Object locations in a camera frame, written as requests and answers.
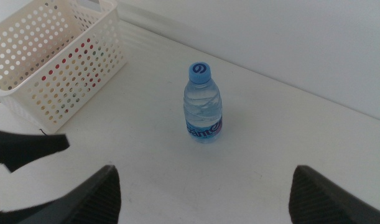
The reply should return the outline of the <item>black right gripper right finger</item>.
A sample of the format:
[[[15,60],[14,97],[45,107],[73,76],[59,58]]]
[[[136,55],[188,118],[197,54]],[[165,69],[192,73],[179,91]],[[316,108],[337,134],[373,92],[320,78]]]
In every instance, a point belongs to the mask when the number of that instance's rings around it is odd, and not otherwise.
[[[289,214],[292,223],[380,223],[380,210],[305,165],[293,174]]]

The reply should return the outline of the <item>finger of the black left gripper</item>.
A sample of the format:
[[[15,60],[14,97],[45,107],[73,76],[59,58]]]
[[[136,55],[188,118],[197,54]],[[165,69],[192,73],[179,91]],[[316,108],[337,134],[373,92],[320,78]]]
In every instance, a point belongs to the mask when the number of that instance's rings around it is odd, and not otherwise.
[[[49,205],[56,202],[52,200],[33,207],[27,207],[19,210],[13,210],[8,212],[0,212],[0,224],[14,224],[14,223],[30,223],[39,224],[42,223],[39,213],[46,209]]]
[[[0,164],[10,172],[70,147],[64,134],[26,135],[0,131]]]

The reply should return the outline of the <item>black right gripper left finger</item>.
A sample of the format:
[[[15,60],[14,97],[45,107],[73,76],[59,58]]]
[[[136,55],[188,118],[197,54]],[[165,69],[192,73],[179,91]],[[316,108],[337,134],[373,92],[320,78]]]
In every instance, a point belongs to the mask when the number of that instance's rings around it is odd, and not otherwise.
[[[102,167],[65,196],[21,221],[28,224],[115,224],[121,210],[118,170]]]

